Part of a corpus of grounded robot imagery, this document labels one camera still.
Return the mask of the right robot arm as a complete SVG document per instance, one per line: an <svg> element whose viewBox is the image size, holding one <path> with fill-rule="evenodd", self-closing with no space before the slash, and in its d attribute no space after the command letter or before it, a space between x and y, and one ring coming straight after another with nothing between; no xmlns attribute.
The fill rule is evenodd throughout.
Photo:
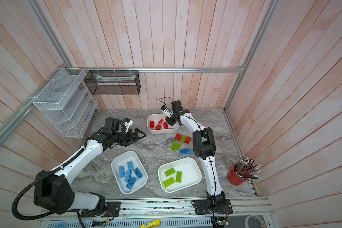
<svg viewBox="0 0 342 228"><path fill-rule="evenodd" d="M176 123L184 125L192 133L193 151L202 164L206 179L207 198L192 202L196 214L232 214L231 202L226 199L216 171L216 144L213 130L210 127L204 127L193 117L189 110L183 109L181 101L173 101L171 105L171 109L166 105L161 107L162 112L166 114L165 120L171 126Z"/></svg>

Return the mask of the blue lego small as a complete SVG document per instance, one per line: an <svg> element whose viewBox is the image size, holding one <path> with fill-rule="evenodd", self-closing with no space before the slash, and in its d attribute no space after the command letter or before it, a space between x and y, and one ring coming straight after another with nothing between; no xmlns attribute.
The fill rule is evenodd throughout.
<svg viewBox="0 0 342 228"><path fill-rule="evenodd" d="M132 162L132 161L129 161L129 162L127 163L127 166L128 166L128 170L130 170L130 171L133 171L133 170L134 170L134 165L133 165L133 162Z"/></svg>

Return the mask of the large blue lego underside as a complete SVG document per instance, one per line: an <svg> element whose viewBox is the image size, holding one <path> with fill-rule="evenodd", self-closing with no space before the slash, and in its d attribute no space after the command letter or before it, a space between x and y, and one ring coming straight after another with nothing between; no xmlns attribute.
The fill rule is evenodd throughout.
<svg viewBox="0 0 342 228"><path fill-rule="evenodd" d="M189 154L189 149L185 148L185 149L180 149L180 154L184 155L184 154Z"/></svg>

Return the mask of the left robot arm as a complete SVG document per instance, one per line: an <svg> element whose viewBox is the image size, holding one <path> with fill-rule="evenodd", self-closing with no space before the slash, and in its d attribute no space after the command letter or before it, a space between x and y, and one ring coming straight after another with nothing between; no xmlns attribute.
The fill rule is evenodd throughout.
<svg viewBox="0 0 342 228"><path fill-rule="evenodd" d="M87 210L96 217L106 213L105 198L96 193L75 193L71 183L98 155L114 146L129 146L145 138L146 133L130 129L130 119L108 117L104 127L93 133L84 145L65 162L36 176L34 204L52 213Z"/></svg>

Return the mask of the long red lego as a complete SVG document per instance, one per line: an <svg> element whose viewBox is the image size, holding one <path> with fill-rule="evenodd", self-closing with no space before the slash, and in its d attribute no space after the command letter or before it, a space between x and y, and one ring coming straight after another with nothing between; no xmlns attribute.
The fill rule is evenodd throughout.
<svg viewBox="0 0 342 228"><path fill-rule="evenodd" d="M163 123L163 127L164 129L169 129L169 125L166 122Z"/></svg>

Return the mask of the red lego sideways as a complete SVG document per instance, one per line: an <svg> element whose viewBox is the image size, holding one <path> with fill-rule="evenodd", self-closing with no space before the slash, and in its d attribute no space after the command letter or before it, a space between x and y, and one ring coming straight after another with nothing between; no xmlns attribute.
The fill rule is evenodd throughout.
<svg viewBox="0 0 342 228"><path fill-rule="evenodd" d="M186 139L185 139L185 143L186 143L186 144L189 144L189 143L190 143L190 141L191 141L191 138L190 138L190 137L186 137Z"/></svg>

